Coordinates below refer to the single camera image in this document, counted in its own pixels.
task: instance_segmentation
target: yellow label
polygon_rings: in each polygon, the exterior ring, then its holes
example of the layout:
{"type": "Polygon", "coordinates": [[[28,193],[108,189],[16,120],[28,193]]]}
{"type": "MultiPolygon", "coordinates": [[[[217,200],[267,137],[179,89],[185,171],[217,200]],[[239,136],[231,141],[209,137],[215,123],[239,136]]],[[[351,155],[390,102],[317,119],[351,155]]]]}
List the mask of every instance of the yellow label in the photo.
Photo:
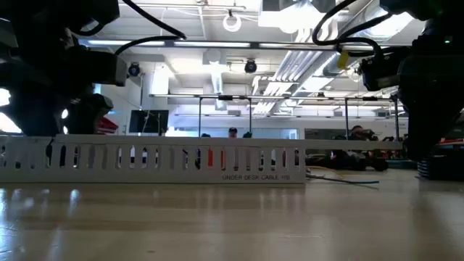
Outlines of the yellow label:
{"type": "Polygon", "coordinates": [[[349,54],[347,51],[343,51],[340,55],[339,61],[336,63],[336,66],[339,69],[346,70],[347,68],[347,62],[348,62],[349,54]]]}

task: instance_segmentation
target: red object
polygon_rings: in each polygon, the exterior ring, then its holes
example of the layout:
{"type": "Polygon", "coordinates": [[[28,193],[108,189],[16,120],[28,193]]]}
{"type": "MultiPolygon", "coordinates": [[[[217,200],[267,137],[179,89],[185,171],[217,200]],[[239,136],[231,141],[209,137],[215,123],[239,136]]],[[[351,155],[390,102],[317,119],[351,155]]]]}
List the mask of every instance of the red object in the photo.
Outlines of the red object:
{"type": "Polygon", "coordinates": [[[98,125],[98,134],[114,134],[119,128],[118,125],[114,124],[111,120],[108,120],[106,117],[103,117],[98,125]]]}

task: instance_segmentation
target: floor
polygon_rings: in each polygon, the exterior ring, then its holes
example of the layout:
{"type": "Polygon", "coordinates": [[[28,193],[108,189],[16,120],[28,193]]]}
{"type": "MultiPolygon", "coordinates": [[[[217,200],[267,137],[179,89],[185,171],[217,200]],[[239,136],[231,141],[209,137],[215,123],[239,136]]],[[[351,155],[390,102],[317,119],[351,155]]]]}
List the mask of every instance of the floor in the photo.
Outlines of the floor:
{"type": "Polygon", "coordinates": [[[0,260],[464,260],[464,183],[347,179],[381,183],[1,184],[0,260]]]}

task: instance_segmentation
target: ceiling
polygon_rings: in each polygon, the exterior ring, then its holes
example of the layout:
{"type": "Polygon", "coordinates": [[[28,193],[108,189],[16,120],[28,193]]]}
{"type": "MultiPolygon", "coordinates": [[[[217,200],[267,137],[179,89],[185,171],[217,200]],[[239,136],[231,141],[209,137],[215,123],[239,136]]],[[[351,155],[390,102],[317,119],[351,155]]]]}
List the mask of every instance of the ceiling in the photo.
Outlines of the ceiling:
{"type": "MultiPolygon", "coordinates": [[[[196,4],[196,0],[134,0],[138,4],[196,4]]],[[[240,29],[235,32],[227,31],[223,26],[223,19],[228,14],[227,10],[200,10],[200,9],[145,9],[149,14],[168,25],[184,32],[188,40],[208,41],[260,41],[260,42],[290,42],[295,41],[297,33],[284,33],[280,28],[267,28],[258,26],[258,16],[262,0],[208,0],[209,5],[244,6],[245,12],[233,12],[246,16],[249,20],[242,19],[240,29]],[[203,22],[199,12],[203,13],[203,22]]],[[[366,5],[368,0],[358,0],[348,12],[344,12],[336,18],[338,29],[355,17],[355,15],[366,5]]],[[[423,23],[412,21],[398,34],[391,37],[385,44],[410,45],[422,31],[423,23]]],[[[100,40],[133,40],[147,36],[167,35],[150,21],[142,18],[129,7],[120,7],[120,18],[107,25],[93,38],[100,40]]],[[[117,46],[108,46],[108,50],[114,51],[117,46]]],[[[212,92],[211,75],[202,66],[203,53],[206,49],[169,49],[154,47],[133,47],[125,51],[130,54],[161,54],[170,64],[170,69],[180,81],[179,86],[170,89],[172,94],[208,94],[212,92]]],[[[272,50],[245,50],[245,49],[223,49],[227,66],[223,73],[224,94],[251,94],[252,82],[256,75],[273,76],[282,63],[287,51],[272,50]],[[257,72],[253,75],[244,72],[244,66],[248,58],[255,59],[257,72]]],[[[142,70],[150,71],[153,66],[141,63],[142,70]]],[[[382,92],[368,93],[359,77],[352,74],[342,73],[331,81],[329,88],[321,88],[327,97],[330,96],[382,96],[382,92]]],[[[295,84],[289,91],[294,94],[302,83],[295,84]]],[[[264,92],[267,82],[259,85],[259,91],[264,92]]],[[[185,99],[177,99],[172,102],[180,104],[185,99]]]]}

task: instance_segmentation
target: pole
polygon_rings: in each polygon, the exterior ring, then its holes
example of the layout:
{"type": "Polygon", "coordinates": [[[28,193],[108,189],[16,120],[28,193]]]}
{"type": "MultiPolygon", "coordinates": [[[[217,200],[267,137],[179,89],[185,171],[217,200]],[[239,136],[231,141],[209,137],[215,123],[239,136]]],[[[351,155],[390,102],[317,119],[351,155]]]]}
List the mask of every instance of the pole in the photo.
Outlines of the pole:
{"type": "Polygon", "coordinates": [[[198,137],[202,136],[202,100],[203,98],[199,98],[199,109],[198,109],[198,137]]]}
{"type": "Polygon", "coordinates": [[[397,135],[397,141],[399,141],[399,121],[398,121],[398,97],[395,97],[394,102],[394,127],[395,134],[397,135]]]}
{"type": "Polygon", "coordinates": [[[345,98],[345,125],[347,131],[347,140],[349,137],[349,126],[348,126],[348,98],[345,98]]]}
{"type": "Polygon", "coordinates": [[[252,133],[252,99],[248,98],[249,101],[249,132],[252,133]]]}

